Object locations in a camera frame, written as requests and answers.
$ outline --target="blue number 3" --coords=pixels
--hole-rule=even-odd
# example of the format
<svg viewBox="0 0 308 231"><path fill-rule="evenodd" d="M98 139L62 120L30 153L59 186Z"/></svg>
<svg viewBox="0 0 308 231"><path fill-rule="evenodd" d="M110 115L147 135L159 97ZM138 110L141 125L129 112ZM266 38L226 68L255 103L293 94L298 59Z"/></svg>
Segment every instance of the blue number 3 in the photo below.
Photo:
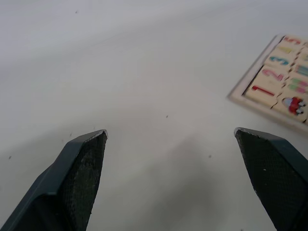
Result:
<svg viewBox="0 0 308 231"><path fill-rule="evenodd" d="M272 56L269 58L272 62L274 61L277 61L277 62L281 62L280 64L281 65L288 65L289 64L289 61L286 60L286 59L282 59L282 58L279 58L279 57L275 57L275 56Z"/></svg>

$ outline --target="wooden puzzle frame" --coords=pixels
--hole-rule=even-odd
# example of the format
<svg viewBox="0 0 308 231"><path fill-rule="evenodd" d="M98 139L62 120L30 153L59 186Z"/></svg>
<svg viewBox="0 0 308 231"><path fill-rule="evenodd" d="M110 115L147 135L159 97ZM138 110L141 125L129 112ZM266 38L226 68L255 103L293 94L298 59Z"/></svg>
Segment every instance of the wooden puzzle frame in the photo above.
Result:
<svg viewBox="0 0 308 231"><path fill-rule="evenodd" d="M228 98L235 103L249 107L250 109L253 109L254 111L257 111L263 114L264 116L266 116L267 118L271 120L274 120L275 122L279 122L280 124L287 126L293 130L296 130L304 135L308 135L308 125L307 124L296 121L278 111L275 111L275 110L272 110L266 107L262 103L258 103L244 96L246 89L249 87L249 85L251 84L251 82L254 80L257 73L259 72L259 70L264 65L264 61L266 60L268 55L278 45L278 43L280 43L280 41L284 37L285 37L285 34L277 35L272 39L272 41L264 49L264 51L260 54L257 60L247 70L247 72L244 74L242 79L233 88L231 93L228 95Z"/></svg>

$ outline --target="white table surface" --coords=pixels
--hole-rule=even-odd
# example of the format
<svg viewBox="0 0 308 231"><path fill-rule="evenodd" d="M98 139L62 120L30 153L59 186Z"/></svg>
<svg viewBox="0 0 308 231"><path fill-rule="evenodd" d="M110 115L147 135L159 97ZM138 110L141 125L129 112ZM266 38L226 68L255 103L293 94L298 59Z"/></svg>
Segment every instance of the white table surface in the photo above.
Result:
<svg viewBox="0 0 308 231"><path fill-rule="evenodd" d="M233 130L279 135L304 155L307 139L226 96L276 34L308 35L307 9L1 1L0 226L66 142L107 129L88 231L274 231Z"/></svg>

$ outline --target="wooden puzzle board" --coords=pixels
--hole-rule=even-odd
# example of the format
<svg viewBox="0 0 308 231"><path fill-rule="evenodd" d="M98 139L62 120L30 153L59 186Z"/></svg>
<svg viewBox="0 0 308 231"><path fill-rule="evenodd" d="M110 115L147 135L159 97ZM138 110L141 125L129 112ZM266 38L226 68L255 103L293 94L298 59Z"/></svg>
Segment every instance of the wooden puzzle board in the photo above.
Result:
<svg viewBox="0 0 308 231"><path fill-rule="evenodd" d="M276 36L229 98L308 135L308 39Z"/></svg>

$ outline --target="cartoon figure illustration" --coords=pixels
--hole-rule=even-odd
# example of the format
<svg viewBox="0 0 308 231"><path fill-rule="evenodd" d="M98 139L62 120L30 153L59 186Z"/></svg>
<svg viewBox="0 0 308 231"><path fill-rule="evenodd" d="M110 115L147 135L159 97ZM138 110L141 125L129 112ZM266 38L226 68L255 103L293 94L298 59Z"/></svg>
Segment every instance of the cartoon figure illustration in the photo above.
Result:
<svg viewBox="0 0 308 231"><path fill-rule="evenodd" d="M299 114L303 114L303 107L307 105L301 98L298 97L284 98L282 100L282 103L289 109L292 114L296 116Z"/></svg>

